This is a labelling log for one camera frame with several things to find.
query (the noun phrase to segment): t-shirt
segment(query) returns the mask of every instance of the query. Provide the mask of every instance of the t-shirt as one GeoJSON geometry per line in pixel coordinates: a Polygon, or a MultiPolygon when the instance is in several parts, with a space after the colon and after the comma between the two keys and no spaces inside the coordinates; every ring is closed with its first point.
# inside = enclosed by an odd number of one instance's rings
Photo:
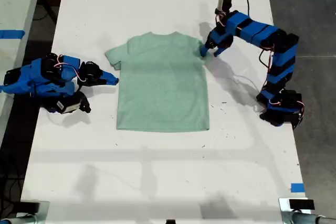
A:
{"type": "Polygon", "coordinates": [[[106,52],[121,70],[117,129],[191,132],[209,129],[200,41],[174,32],[136,36],[106,52]]]}

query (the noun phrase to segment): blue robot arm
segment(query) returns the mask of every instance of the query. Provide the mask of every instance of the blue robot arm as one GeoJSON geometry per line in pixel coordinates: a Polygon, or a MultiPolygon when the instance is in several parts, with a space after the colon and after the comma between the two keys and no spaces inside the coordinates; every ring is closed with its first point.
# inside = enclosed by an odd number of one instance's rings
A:
{"type": "Polygon", "coordinates": [[[76,109],[90,112],[89,103],[79,90],[82,86],[116,85],[119,79],[98,65],[70,56],[48,54],[29,65],[7,71],[0,91],[37,97],[49,112],[67,113],[76,109]],[[79,89],[72,79],[77,76],[79,89]]]}
{"type": "Polygon", "coordinates": [[[269,113],[260,117],[276,126],[289,121],[296,127],[302,120],[304,110],[301,95],[296,92],[282,93],[282,90],[293,74],[299,37],[287,34],[276,26],[256,22],[236,10],[230,12],[231,2],[232,0],[218,1],[215,10],[216,27],[209,33],[205,45],[200,48],[201,55],[204,57],[209,49],[217,47],[214,53],[217,57],[231,46],[234,36],[263,51],[274,52],[272,64],[268,66],[266,81],[257,95],[257,101],[266,106],[269,113]]]}

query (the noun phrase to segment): shirt sleeve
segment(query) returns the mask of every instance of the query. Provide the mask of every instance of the shirt sleeve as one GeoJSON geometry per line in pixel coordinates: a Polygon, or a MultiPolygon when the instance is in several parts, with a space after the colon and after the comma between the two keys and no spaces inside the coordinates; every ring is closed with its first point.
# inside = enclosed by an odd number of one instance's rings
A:
{"type": "Polygon", "coordinates": [[[114,69],[120,70],[121,62],[129,58],[128,42],[119,47],[108,50],[105,55],[114,69]]]}

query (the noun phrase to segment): mint green shirt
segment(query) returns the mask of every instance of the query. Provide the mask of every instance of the mint green shirt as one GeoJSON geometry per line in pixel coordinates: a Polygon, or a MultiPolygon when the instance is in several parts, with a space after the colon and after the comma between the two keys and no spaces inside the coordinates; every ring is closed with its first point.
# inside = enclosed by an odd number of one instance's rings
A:
{"type": "Polygon", "coordinates": [[[106,52],[121,70],[117,129],[190,132],[209,129],[200,41],[147,33],[106,52]]]}

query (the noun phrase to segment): white table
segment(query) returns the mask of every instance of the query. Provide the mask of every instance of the white table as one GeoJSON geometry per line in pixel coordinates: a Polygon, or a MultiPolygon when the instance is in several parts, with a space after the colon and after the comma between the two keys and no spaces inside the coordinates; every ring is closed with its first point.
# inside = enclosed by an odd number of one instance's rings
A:
{"type": "MultiPolygon", "coordinates": [[[[217,0],[62,0],[53,52],[92,60],[149,31],[204,39],[217,0]]],[[[269,0],[250,15],[272,23],[269,0]]],[[[234,7],[247,10],[246,0],[234,7]]],[[[210,130],[117,131],[117,87],[83,89],[92,111],[41,109],[22,200],[50,201],[47,223],[282,223],[278,198],[301,183],[290,125],[259,119],[260,49],[235,38],[207,65],[210,130]]]]}
{"type": "MultiPolygon", "coordinates": [[[[37,0],[0,0],[0,30],[24,30],[22,40],[0,39],[0,85],[9,69],[22,65],[37,0]]],[[[0,146],[13,104],[13,97],[0,93],[0,146]]]]}

